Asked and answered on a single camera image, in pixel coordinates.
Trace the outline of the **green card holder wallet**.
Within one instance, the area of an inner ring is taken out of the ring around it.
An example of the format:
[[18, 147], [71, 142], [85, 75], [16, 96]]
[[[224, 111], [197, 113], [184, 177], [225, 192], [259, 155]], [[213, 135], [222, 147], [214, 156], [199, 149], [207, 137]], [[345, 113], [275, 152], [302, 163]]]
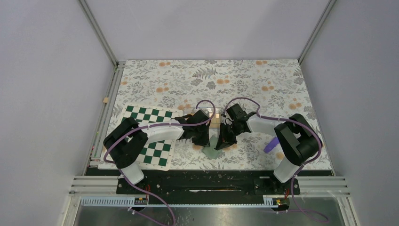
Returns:
[[210, 146], [207, 146], [207, 147], [203, 147], [203, 148], [202, 148], [202, 152], [205, 154], [205, 156], [206, 156], [207, 158], [209, 158], [209, 159], [211, 159], [211, 160], [212, 160], [212, 159], [213, 159], [213, 160], [217, 159], [217, 158], [220, 156], [220, 154], [222, 153], [222, 150], [216, 150], [216, 149], [215, 149], [216, 144], [217, 144], [217, 141], [218, 141], [218, 138], [215, 137], [215, 136], [212, 136], [212, 137], [209, 139]]

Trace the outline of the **clear box with orange blocks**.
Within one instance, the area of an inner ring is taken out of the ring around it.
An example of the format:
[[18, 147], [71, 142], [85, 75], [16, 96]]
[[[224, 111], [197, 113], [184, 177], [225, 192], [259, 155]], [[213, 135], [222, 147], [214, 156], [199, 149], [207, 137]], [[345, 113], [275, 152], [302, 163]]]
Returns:
[[220, 123], [221, 123], [221, 113], [222, 113], [222, 108], [221, 107], [216, 107], [213, 109], [213, 107], [189, 107], [184, 109], [184, 115], [191, 114], [194, 115], [195, 112], [198, 110], [202, 110], [205, 115], [208, 117], [211, 117], [213, 114], [214, 117], [210, 121], [210, 128], [211, 129], [219, 129]]

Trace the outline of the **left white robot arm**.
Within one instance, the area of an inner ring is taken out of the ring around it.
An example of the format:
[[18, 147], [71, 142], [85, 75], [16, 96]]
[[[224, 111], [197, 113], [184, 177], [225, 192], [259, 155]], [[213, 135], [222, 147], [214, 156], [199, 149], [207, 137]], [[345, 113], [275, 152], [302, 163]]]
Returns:
[[145, 190], [144, 173], [136, 162], [142, 149], [154, 142], [190, 139], [195, 145], [210, 146], [209, 125], [211, 117], [203, 110], [195, 114], [172, 118], [169, 121], [139, 123], [126, 118], [103, 141], [113, 163], [124, 175], [128, 188], [139, 194]]

